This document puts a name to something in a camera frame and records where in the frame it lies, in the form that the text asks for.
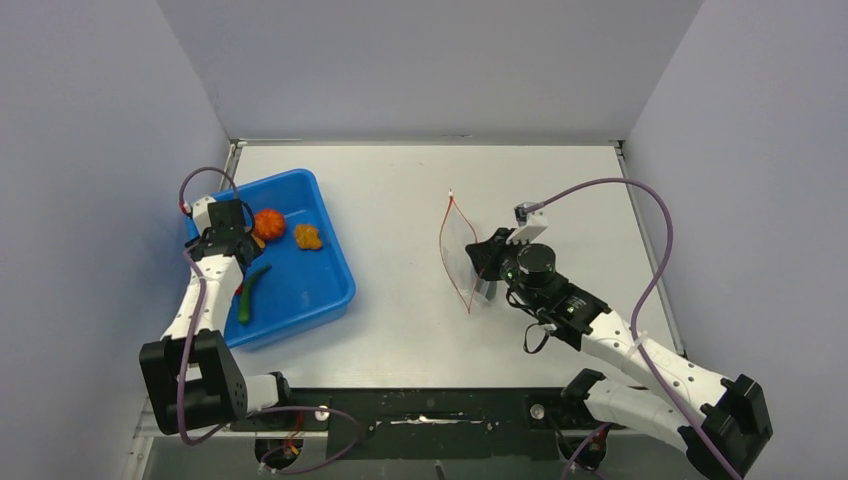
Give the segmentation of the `orange toy pumpkin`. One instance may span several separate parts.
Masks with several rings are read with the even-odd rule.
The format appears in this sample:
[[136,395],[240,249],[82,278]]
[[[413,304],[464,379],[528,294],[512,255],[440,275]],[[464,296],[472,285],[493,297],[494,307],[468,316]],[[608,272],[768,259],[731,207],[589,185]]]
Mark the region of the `orange toy pumpkin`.
[[286,229],[285,216],[273,209],[263,209],[254,216],[253,234],[265,241],[275,241],[280,239]]

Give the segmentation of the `golden fried nugget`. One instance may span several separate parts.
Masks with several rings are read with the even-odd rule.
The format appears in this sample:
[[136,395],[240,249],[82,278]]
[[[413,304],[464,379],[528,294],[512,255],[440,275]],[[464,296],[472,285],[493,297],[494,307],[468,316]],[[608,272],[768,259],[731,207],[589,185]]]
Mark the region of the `golden fried nugget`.
[[300,250],[317,251],[323,248],[320,231],[311,224],[298,224],[293,231],[293,237]]

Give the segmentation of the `green toy avocado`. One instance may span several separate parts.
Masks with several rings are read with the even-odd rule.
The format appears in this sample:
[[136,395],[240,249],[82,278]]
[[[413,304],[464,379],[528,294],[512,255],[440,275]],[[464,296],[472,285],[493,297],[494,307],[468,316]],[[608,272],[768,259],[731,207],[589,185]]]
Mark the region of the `green toy avocado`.
[[473,283],[472,300],[474,302],[494,302],[498,295],[500,280],[484,280],[477,277]]

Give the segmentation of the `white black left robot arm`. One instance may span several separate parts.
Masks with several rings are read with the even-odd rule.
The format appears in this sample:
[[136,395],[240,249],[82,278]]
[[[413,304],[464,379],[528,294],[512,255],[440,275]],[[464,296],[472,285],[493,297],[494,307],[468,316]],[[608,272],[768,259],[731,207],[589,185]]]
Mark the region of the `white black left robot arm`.
[[193,211],[199,228],[183,252],[190,278],[161,338],[144,344],[139,363],[159,430],[198,444],[190,431],[213,431],[290,397],[280,372],[245,376],[224,339],[232,302],[263,249],[252,235],[252,212],[240,199],[209,199]]

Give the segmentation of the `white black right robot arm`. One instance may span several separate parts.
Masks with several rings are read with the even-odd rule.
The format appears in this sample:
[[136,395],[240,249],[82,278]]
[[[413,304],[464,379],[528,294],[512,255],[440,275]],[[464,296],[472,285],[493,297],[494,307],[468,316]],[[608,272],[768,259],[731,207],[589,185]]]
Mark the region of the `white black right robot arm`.
[[773,435],[762,386],[705,369],[635,330],[607,302],[555,269],[554,250],[498,229],[466,245],[476,276],[505,284],[508,304],[548,337],[599,359],[640,383],[626,387],[585,369],[565,388],[564,417],[637,430],[682,451],[708,479],[742,479]]

